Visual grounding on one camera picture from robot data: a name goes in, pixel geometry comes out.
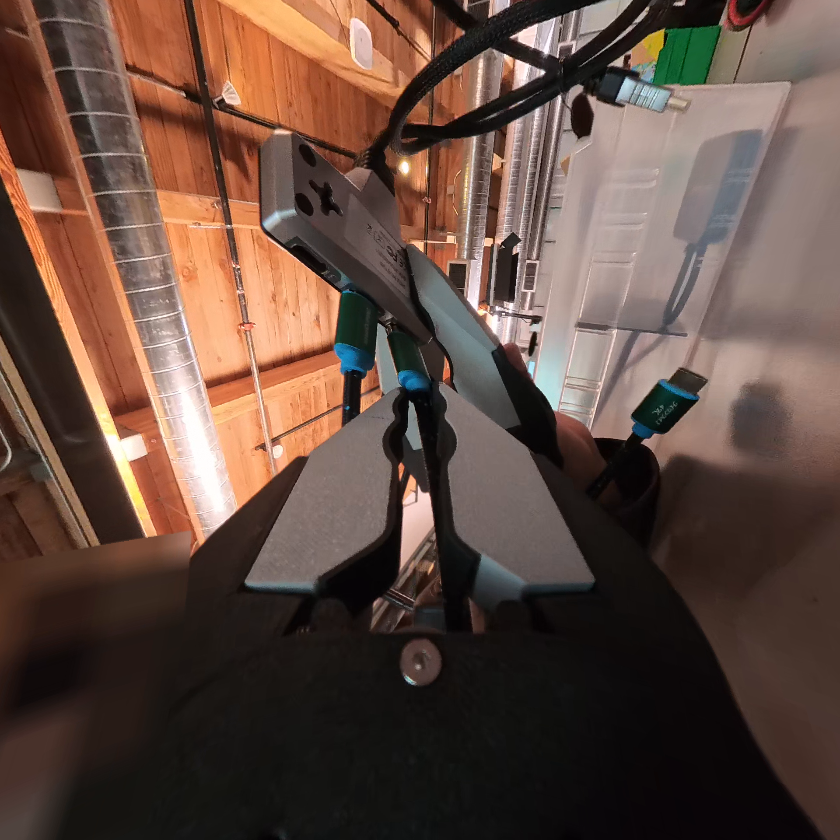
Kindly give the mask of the silver ventilation duct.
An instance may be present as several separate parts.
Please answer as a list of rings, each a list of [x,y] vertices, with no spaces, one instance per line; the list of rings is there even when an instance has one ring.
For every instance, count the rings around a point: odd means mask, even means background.
[[[200,541],[237,509],[107,2],[31,2],[154,422]]]
[[[518,38],[556,57],[560,43],[560,19],[530,27]],[[503,64],[504,56],[493,49],[483,52],[467,64],[468,110],[477,109],[479,105],[500,95]],[[505,148],[502,150],[504,155],[497,221],[495,232],[490,231],[492,236],[487,232],[491,166],[501,130],[464,141],[464,158],[460,169],[463,177],[460,189],[456,188],[455,194],[458,202],[456,257],[466,261],[465,297],[476,310],[488,300],[491,279],[495,283],[491,302],[499,301],[507,305],[509,310],[519,302],[548,110],[548,106],[542,106],[507,126],[503,144]],[[499,271],[496,269],[496,251],[486,245],[486,239],[491,238],[492,246],[501,246],[510,234],[518,236],[520,241],[515,255],[518,256],[518,263],[512,281],[513,298],[508,301],[501,299],[499,287],[503,283],[497,278]]]

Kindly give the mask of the grey metal hub adapter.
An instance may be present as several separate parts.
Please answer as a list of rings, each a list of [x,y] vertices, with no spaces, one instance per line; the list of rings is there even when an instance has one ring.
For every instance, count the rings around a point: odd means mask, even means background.
[[[433,334],[413,299],[395,196],[365,168],[344,174],[297,133],[273,132],[259,149],[260,226],[339,292],[371,300],[379,321],[420,344]]]

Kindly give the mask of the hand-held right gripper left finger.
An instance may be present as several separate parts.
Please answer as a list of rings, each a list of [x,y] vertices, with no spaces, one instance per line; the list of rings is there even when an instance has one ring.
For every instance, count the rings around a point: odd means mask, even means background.
[[[395,582],[409,403],[397,387],[312,451],[245,587],[335,599],[359,614]]]

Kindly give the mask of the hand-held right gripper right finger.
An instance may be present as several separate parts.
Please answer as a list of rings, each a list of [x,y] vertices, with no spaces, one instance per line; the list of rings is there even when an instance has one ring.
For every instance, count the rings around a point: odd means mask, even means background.
[[[445,612],[590,591],[593,572],[532,452],[446,384],[432,412]]]

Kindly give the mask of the green box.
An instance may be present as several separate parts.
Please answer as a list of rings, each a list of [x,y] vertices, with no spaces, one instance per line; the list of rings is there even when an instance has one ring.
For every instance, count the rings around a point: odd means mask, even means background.
[[[667,28],[656,60],[653,84],[660,87],[706,84],[720,34],[719,25]]]

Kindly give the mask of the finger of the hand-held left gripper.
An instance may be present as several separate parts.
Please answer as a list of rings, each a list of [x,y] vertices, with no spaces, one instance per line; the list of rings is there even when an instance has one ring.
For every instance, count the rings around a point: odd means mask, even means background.
[[[493,354],[500,344],[440,268],[415,246],[406,249],[420,309],[449,361],[453,387],[497,425],[513,428],[519,416]]]

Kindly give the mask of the clear plastic storage box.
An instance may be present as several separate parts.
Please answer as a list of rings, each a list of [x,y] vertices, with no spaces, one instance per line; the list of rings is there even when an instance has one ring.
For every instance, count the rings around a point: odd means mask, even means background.
[[[625,438],[659,380],[689,367],[785,80],[677,87],[685,110],[594,101],[570,156],[535,382],[596,437]]]

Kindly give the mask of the person's left hand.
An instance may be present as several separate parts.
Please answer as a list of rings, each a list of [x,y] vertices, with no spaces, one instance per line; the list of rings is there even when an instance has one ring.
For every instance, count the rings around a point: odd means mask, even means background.
[[[577,489],[587,490],[602,474],[606,461],[587,426],[564,413],[554,415],[563,471]]]

